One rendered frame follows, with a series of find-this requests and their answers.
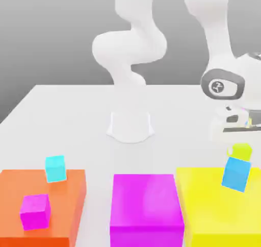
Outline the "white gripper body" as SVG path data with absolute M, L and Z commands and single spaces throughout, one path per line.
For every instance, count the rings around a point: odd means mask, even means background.
M 248 128 L 229 126 L 214 118 L 210 123 L 210 139 L 226 143 L 258 143 L 261 142 L 261 125 Z

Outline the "small lime cube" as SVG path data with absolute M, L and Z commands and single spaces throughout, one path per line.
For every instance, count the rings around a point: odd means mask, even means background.
M 248 143 L 235 143 L 232 146 L 231 157 L 243 160 L 250 161 L 252 155 L 252 147 Z

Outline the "small blue cube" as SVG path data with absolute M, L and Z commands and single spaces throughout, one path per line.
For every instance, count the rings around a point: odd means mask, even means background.
M 229 157 L 225 165 L 222 186 L 244 192 L 248 181 L 251 163 Z

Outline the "small cyan cube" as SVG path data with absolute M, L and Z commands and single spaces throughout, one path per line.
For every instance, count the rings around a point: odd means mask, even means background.
M 67 174 L 64 156 L 46 157 L 45 174 L 48 183 L 66 181 Z

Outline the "small magenta cube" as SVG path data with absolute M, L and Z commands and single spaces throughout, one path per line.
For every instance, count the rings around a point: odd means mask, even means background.
M 19 214 L 25 231 L 48 228 L 51 214 L 48 194 L 24 196 Z

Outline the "large yellow box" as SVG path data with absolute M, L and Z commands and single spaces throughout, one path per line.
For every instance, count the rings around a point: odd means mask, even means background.
M 185 247 L 261 247 L 261 169 L 244 192 L 221 185 L 220 167 L 179 167 L 176 185 Z

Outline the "large magenta box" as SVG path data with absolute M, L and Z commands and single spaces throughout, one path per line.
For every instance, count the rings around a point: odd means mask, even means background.
M 172 174 L 115 174 L 110 247 L 182 247 L 185 224 Z

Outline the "large orange box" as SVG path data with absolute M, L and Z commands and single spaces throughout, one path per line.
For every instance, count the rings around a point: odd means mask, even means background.
M 47 229 L 25 231 L 20 208 L 26 195 L 48 194 Z M 67 170 L 67 179 L 48 183 L 43 169 L 0 172 L 0 247 L 75 247 L 86 196 L 85 171 Z

